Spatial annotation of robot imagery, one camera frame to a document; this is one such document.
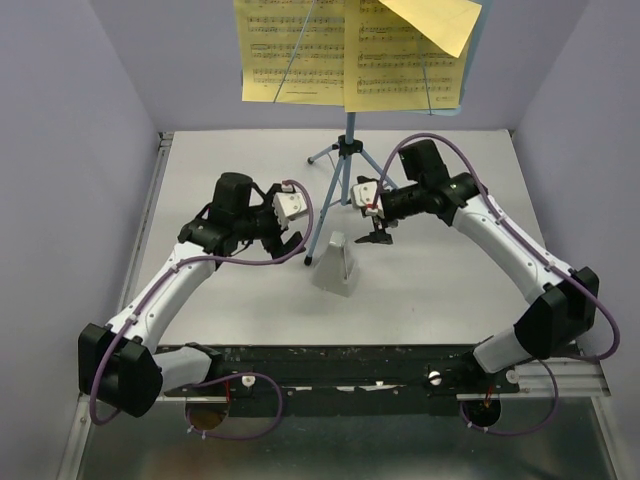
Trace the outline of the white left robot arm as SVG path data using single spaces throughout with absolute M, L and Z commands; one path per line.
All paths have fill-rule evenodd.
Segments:
M 150 283 L 105 325 L 90 323 L 80 333 L 79 388 L 89 397 L 92 422 L 107 422 L 97 412 L 99 402 L 139 418 L 167 391 L 191 386 L 201 395 L 214 393 L 222 380 L 217 352 L 186 344 L 160 353 L 160 340 L 202 283 L 223 264 L 242 264 L 235 254 L 239 247 L 259 242 L 269 255 L 246 261 L 248 267 L 282 264 L 301 253 L 308 232 L 282 238 L 301 217 L 313 217 L 301 183 L 284 180 L 262 191 L 248 175 L 222 174 L 212 200 L 181 228 Z

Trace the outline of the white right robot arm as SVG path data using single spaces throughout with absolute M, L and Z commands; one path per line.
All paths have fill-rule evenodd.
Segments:
M 536 243 L 481 189 L 469 173 L 450 175 L 436 144 L 420 140 L 400 149 L 409 185 L 380 189 L 358 178 L 352 205 L 371 218 L 373 232 L 364 243 L 389 244 L 387 228 L 418 214 L 437 216 L 472 240 L 513 281 L 528 304 L 515 324 L 476 345 L 463 358 L 460 379 L 480 392 L 497 372 L 531 359 L 545 360 L 590 330 L 599 289 L 588 267 L 576 270 Z

